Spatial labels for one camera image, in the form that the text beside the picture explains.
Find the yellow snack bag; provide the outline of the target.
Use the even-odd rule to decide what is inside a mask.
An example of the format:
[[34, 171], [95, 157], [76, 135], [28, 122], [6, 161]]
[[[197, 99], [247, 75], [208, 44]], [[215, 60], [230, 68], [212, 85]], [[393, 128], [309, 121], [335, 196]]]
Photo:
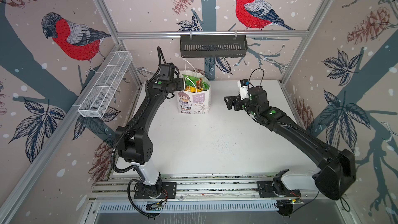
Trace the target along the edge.
[[198, 92], [201, 92], [202, 90], [198, 89], [198, 88], [195, 88], [195, 87], [192, 87], [192, 86], [186, 86], [184, 91], [191, 92], [191, 93], [198, 93]]

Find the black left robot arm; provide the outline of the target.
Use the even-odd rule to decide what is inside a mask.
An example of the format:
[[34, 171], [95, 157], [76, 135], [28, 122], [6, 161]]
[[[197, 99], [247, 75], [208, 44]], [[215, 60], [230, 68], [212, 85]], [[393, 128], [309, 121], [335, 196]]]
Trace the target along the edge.
[[141, 181], [137, 183], [137, 199], [156, 199], [163, 195], [160, 172], [150, 161], [154, 148], [148, 131], [161, 104], [184, 88], [183, 79], [154, 79], [145, 85], [146, 96], [134, 117], [124, 127], [117, 128], [117, 139], [110, 157], [114, 172], [122, 174], [135, 170]]

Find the green snack bag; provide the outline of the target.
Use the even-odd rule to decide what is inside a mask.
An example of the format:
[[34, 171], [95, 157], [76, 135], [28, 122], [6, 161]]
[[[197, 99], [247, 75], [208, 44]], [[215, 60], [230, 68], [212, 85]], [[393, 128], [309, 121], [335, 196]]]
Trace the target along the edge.
[[183, 75], [183, 82], [185, 86], [199, 88], [200, 78], [190, 75]]
[[203, 78], [200, 78], [199, 80], [197, 80], [196, 85], [197, 85], [197, 89], [201, 90], [201, 91], [207, 91], [210, 88], [208, 83], [206, 83], [203, 80]]

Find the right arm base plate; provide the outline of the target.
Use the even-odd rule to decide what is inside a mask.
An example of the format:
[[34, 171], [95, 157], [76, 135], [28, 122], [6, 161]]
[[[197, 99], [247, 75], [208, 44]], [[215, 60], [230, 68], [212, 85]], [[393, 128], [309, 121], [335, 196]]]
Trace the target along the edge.
[[257, 190], [260, 198], [300, 198], [299, 190], [289, 190], [280, 181], [258, 181]]

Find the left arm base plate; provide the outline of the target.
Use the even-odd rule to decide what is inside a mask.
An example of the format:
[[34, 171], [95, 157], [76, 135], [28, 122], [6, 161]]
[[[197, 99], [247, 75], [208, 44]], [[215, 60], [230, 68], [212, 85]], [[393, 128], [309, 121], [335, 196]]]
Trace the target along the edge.
[[175, 199], [177, 191], [177, 183], [165, 182], [148, 186], [138, 184], [134, 192], [135, 200], [150, 200], [150, 199]]

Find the white printed paper bag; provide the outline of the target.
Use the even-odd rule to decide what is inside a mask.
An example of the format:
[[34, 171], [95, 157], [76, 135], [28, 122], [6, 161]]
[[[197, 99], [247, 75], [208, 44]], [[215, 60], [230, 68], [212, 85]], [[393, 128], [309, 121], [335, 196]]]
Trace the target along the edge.
[[[210, 82], [205, 75], [196, 70], [194, 66], [184, 60], [185, 70], [180, 72], [180, 78], [183, 79], [183, 75], [195, 76], [198, 78], [203, 78], [203, 80], [208, 83]], [[184, 89], [178, 91], [177, 94], [177, 106], [178, 112], [181, 114], [193, 114], [193, 115], [205, 115], [208, 114], [211, 103], [211, 87], [207, 91], [201, 91], [198, 93], [186, 92]]]

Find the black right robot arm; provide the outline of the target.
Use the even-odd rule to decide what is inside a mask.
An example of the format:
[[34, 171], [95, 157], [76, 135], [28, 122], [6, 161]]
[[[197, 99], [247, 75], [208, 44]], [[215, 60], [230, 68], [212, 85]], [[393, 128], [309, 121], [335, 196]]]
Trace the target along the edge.
[[339, 200], [356, 181], [354, 154], [313, 137], [285, 112], [269, 105], [261, 86], [241, 87], [240, 94], [225, 96], [228, 110], [244, 110], [256, 123], [285, 138], [306, 154], [318, 172], [281, 171], [277, 182], [287, 190], [316, 190], [331, 200]]

